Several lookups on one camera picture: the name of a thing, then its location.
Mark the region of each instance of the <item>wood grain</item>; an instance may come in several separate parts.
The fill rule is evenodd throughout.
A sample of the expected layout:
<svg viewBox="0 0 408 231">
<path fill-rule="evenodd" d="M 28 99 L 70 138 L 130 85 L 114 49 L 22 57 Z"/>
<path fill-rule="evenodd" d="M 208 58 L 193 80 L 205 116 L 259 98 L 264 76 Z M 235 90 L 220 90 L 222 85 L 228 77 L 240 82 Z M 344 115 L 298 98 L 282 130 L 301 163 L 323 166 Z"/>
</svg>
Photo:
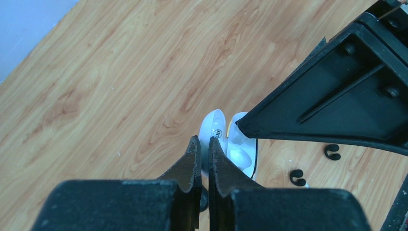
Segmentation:
<svg viewBox="0 0 408 231">
<path fill-rule="evenodd" d="M 204 116 L 230 119 L 274 90 L 374 1 L 81 0 L 0 85 L 0 230 L 28 230 L 67 179 L 154 179 Z M 261 141 L 257 181 L 350 190 L 379 230 L 408 158 Z M 208 213 L 201 230 L 208 230 Z"/>
</svg>

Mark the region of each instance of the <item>wooden table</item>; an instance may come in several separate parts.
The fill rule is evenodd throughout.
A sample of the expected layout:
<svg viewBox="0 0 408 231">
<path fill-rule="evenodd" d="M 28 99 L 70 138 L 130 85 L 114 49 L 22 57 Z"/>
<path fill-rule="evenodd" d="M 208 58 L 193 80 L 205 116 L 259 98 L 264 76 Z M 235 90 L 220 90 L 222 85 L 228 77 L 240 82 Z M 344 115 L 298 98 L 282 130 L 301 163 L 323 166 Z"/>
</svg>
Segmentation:
<svg viewBox="0 0 408 231">
<path fill-rule="evenodd" d="M 0 85 L 0 230 L 28 230 L 67 179 L 154 179 L 204 116 L 228 120 L 274 90 L 374 1 L 81 0 Z M 351 191 L 379 230 L 408 158 L 260 141 L 257 181 Z M 207 212 L 201 229 L 208 229 Z"/>
</svg>

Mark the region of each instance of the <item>black logo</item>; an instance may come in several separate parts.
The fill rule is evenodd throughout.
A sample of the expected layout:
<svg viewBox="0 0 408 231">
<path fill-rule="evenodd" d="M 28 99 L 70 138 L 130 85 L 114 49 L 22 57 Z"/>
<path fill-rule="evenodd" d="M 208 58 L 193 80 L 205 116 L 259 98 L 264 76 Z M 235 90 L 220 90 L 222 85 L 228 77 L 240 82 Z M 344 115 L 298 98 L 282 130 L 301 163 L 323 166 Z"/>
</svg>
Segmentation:
<svg viewBox="0 0 408 231">
<path fill-rule="evenodd" d="M 217 129 L 214 131 L 214 137 L 215 138 L 220 138 L 222 136 L 222 131 Z"/>
</svg>

